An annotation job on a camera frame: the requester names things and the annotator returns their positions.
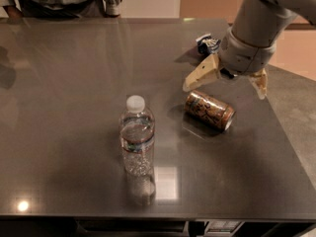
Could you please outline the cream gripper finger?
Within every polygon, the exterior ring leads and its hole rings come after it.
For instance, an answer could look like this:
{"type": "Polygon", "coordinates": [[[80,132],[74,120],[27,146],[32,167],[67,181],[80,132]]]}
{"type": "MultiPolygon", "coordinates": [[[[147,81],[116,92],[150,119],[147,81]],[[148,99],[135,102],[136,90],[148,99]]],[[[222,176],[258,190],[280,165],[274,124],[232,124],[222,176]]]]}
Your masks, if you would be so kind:
{"type": "Polygon", "coordinates": [[[255,88],[259,99],[263,100],[268,92],[268,74],[266,69],[261,69],[260,71],[249,75],[248,79],[255,88]]]}
{"type": "Polygon", "coordinates": [[[190,92],[191,90],[213,83],[219,79],[219,58],[217,54],[211,54],[186,77],[183,84],[183,90],[185,92],[190,92]]]}

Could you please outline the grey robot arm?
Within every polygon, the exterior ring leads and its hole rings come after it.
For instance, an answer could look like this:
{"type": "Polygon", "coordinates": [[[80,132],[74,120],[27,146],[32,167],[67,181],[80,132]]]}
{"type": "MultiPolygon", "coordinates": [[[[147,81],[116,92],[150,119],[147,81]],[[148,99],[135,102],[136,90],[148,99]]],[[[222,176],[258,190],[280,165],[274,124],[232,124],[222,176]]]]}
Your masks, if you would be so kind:
{"type": "Polygon", "coordinates": [[[276,51],[277,38],[298,16],[315,25],[316,0],[243,0],[217,53],[186,77],[183,90],[190,92],[212,83],[227,70],[233,77],[248,77],[263,99],[268,87],[266,66],[276,51]]]}

